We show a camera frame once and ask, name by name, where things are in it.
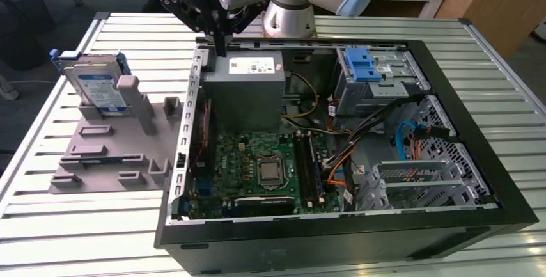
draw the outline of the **wire bundle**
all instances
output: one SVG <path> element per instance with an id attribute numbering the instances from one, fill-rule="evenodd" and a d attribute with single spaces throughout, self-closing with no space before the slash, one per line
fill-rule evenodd
<path id="1" fill-rule="evenodd" d="M 414 96 L 410 96 L 409 98 L 400 98 L 396 99 L 393 102 L 390 102 L 385 107 L 378 109 L 372 115 L 369 115 L 364 121 L 358 124 L 358 127 L 353 130 L 348 137 L 348 141 L 345 144 L 345 149 L 332 156 L 329 160 L 326 161 L 326 165 L 334 165 L 334 168 L 330 172 L 329 176 L 329 184 L 344 184 L 341 181 L 336 181 L 334 179 L 334 174 L 340 166 L 342 165 L 344 161 L 348 159 L 348 157 L 352 155 L 353 151 L 356 150 L 356 144 L 362 138 L 362 135 L 370 131 L 370 129 L 381 124 L 394 109 L 404 104 L 412 103 L 412 102 L 418 102 L 425 98 L 425 94 L 417 94 Z"/>
<path id="2" fill-rule="evenodd" d="M 306 85 L 309 86 L 309 88 L 314 92 L 316 104 L 314 104 L 314 107 L 308 112 L 305 112 L 302 114 L 292 114 L 292 115 L 286 114 L 286 115 L 282 115 L 284 118 L 306 117 L 306 116 L 312 115 L 314 113 L 314 111 L 317 110 L 317 108 L 318 108 L 318 94 L 317 94 L 317 90 L 316 90 L 312 82 L 309 82 L 308 79 L 301 74 L 297 74 L 296 72 L 293 72 L 293 75 L 296 75 L 304 81 L 304 83 L 306 83 Z"/>

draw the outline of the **metal table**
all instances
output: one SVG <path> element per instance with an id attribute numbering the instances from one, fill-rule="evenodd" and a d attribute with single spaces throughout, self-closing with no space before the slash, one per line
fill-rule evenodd
<path id="1" fill-rule="evenodd" d="M 424 40 L 543 220 L 441 260 L 253 274 L 544 276 L 546 274 L 546 108 L 473 26 L 457 20 L 318 17 L 321 37 Z M 262 35 L 258 20 L 242 34 Z M 172 15 L 98 14 L 79 50 L 121 49 L 153 102 L 188 88 L 194 39 Z M 153 247 L 162 191 L 50 195 L 50 179 L 81 113 L 62 77 L 0 180 L 2 276 L 185 276 Z"/>

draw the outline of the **metal case frame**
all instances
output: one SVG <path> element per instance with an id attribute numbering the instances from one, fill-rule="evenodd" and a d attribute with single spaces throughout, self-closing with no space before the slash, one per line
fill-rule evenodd
<path id="1" fill-rule="evenodd" d="M 170 192 L 162 199 L 155 247 L 166 249 L 192 274 L 274 271 L 297 267 L 441 258 L 492 235 L 515 232 L 539 218 L 487 141 L 447 76 L 421 41 L 244 38 L 234 50 L 320 45 L 402 45 L 432 85 L 461 143 L 485 176 L 497 209 L 410 214 L 354 214 L 344 218 L 280 219 L 254 223 L 166 225 Z"/>

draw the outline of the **floor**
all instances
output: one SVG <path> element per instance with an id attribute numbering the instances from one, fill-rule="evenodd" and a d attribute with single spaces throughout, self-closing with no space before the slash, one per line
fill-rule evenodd
<path id="1" fill-rule="evenodd" d="M 97 12 L 142 12 L 149 0 L 85 0 L 85 6 L 77 7 L 73 0 L 45 0 L 57 22 L 55 30 L 39 36 L 47 50 L 75 49 L 86 33 Z M 546 102 L 546 44 L 529 38 L 509 64 L 525 80 L 527 84 Z M 2 75 L 10 81 L 51 81 L 59 74 L 49 62 L 41 67 L 19 72 L 0 61 Z M 37 114 L 49 97 L 54 83 L 14 83 L 21 98 L 6 101 L 0 98 L 0 151 L 17 150 L 35 120 Z M 0 174 L 6 169 L 11 156 L 0 154 Z"/>

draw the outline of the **blue plastic clip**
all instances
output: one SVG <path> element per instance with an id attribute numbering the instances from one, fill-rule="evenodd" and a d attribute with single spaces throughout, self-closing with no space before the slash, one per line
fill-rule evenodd
<path id="1" fill-rule="evenodd" d="M 346 48 L 345 58 L 357 82 L 380 82 L 382 74 L 376 71 L 376 60 L 365 48 Z"/>

